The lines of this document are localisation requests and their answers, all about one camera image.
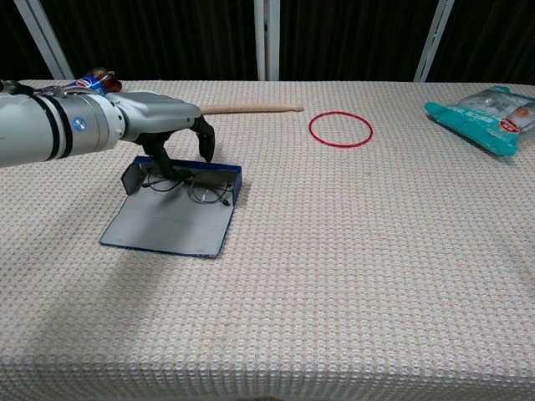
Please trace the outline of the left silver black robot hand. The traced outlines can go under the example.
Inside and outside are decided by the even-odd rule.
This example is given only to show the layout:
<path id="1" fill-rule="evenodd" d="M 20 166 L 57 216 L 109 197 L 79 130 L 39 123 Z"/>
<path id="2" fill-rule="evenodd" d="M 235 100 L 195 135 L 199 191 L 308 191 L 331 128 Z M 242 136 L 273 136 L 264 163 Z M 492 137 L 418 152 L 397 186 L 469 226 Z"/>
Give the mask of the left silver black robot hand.
<path id="1" fill-rule="evenodd" d="M 106 98 L 124 116 L 125 132 L 121 139 L 141 146 L 165 178 L 177 178 L 165 149 L 165 142 L 176 131 L 190 129 L 196 133 L 201 158 L 207 163 L 212 161 L 215 131 L 196 105 L 144 91 L 109 93 Z"/>

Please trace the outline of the thin wire-frame eyeglasses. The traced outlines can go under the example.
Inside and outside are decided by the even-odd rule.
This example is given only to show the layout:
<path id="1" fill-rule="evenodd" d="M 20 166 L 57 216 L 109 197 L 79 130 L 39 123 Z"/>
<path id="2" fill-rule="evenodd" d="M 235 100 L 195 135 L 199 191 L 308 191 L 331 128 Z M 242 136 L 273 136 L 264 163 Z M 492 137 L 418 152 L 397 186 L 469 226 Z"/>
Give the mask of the thin wire-frame eyeglasses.
<path id="1" fill-rule="evenodd" d="M 176 169 L 171 178 L 165 178 L 162 173 L 151 168 L 141 187 L 158 193 L 184 189 L 188 197 L 198 204 L 224 206 L 231 205 L 230 195 L 233 190 L 233 184 L 222 172 L 184 168 Z"/>

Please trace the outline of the blue pencil case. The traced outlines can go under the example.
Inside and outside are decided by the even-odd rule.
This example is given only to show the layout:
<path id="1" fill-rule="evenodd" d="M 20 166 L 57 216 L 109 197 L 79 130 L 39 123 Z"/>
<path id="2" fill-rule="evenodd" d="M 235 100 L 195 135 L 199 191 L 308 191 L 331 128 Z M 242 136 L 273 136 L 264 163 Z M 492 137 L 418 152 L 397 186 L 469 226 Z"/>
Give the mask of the blue pencil case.
<path id="1" fill-rule="evenodd" d="M 192 201 L 186 190 L 158 193 L 142 188 L 153 160 L 138 156 L 121 176 L 127 194 L 120 211 L 99 239 L 104 246 L 179 256 L 215 257 L 222 249 L 242 188 L 238 165 L 173 160 L 176 169 L 222 172 L 233 184 L 230 206 Z"/>

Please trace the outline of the small cola bottle blue label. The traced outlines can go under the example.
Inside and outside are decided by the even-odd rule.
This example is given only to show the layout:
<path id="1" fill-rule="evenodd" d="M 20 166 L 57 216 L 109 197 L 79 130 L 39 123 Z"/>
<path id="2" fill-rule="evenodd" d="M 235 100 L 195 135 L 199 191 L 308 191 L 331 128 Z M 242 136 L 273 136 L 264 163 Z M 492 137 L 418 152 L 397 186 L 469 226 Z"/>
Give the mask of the small cola bottle blue label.
<path id="1" fill-rule="evenodd" d="M 119 93 L 122 90 L 122 83 L 117 79 L 114 70 L 99 67 L 68 84 L 68 87 L 91 89 L 100 95 L 107 95 Z"/>

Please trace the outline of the black pleated curtain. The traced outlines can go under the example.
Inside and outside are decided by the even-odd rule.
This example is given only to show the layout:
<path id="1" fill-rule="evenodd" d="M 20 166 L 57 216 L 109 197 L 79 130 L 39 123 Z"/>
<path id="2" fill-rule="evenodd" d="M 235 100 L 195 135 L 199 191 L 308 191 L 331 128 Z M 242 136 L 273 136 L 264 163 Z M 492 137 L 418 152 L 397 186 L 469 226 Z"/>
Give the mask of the black pleated curtain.
<path id="1" fill-rule="evenodd" d="M 426 80 L 535 85 L 535 0 L 455 0 Z"/>
<path id="2" fill-rule="evenodd" d="M 13 0 L 0 0 L 0 79 L 51 79 Z"/>
<path id="3" fill-rule="evenodd" d="M 410 82 L 439 0 L 281 0 L 282 81 Z"/>
<path id="4" fill-rule="evenodd" d="M 75 77 L 256 80 L 253 0 L 40 0 Z"/>

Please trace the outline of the long wooden stick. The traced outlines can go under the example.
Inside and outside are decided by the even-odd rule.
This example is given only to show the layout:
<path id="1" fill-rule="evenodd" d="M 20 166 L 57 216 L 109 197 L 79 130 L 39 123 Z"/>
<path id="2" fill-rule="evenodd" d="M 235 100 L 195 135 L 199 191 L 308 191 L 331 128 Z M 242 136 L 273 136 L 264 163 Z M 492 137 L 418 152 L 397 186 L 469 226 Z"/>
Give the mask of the long wooden stick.
<path id="1" fill-rule="evenodd" d="M 213 104 L 200 107 L 202 114 L 253 114 L 302 112 L 301 104 Z"/>

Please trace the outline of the beige woven tablecloth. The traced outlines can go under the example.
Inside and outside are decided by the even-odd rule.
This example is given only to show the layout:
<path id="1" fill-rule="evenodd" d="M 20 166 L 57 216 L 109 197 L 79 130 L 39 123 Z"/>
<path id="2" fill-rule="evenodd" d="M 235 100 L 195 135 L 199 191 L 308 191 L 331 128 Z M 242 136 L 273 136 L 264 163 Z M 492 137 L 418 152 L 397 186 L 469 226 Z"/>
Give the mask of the beige woven tablecloth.
<path id="1" fill-rule="evenodd" d="M 436 124 L 481 84 L 126 81 L 212 116 L 221 254 L 101 246 L 137 146 L 0 170 L 0 401 L 535 401 L 535 135 Z"/>

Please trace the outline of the teal clear snack packet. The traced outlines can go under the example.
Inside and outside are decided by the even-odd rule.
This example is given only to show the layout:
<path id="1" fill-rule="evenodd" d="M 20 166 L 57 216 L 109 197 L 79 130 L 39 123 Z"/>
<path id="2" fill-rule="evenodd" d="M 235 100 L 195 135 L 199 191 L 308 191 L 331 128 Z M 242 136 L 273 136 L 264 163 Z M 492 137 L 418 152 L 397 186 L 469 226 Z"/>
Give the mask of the teal clear snack packet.
<path id="1" fill-rule="evenodd" d="M 494 155 L 515 155 L 519 139 L 535 135 L 535 96 L 507 86 L 491 86 L 453 104 L 427 102 L 424 108 L 435 122 Z"/>

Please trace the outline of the white metal frame post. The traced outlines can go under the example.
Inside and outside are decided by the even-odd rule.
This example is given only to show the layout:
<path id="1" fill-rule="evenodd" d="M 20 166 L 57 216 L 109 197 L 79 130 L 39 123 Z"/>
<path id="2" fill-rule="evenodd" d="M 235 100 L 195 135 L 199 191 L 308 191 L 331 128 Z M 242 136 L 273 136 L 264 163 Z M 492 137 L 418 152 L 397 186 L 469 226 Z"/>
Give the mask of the white metal frame post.
<path id="1" fill-rule="evenodd" d="M 257 78 L 280 79 L 281 0 L 253 0 Z"/>
<path id="2" fill-rule="evenodd" d="M 424 83 L 429 76 L 454 4 L 455 0 L 438 1 L 413 78 L 415 83 Z"/>
<path id="3" fill-rule="evenodd" d="M 54 79 L 74 79 L 74 73 L 40 0 L 13 0 Z"/>

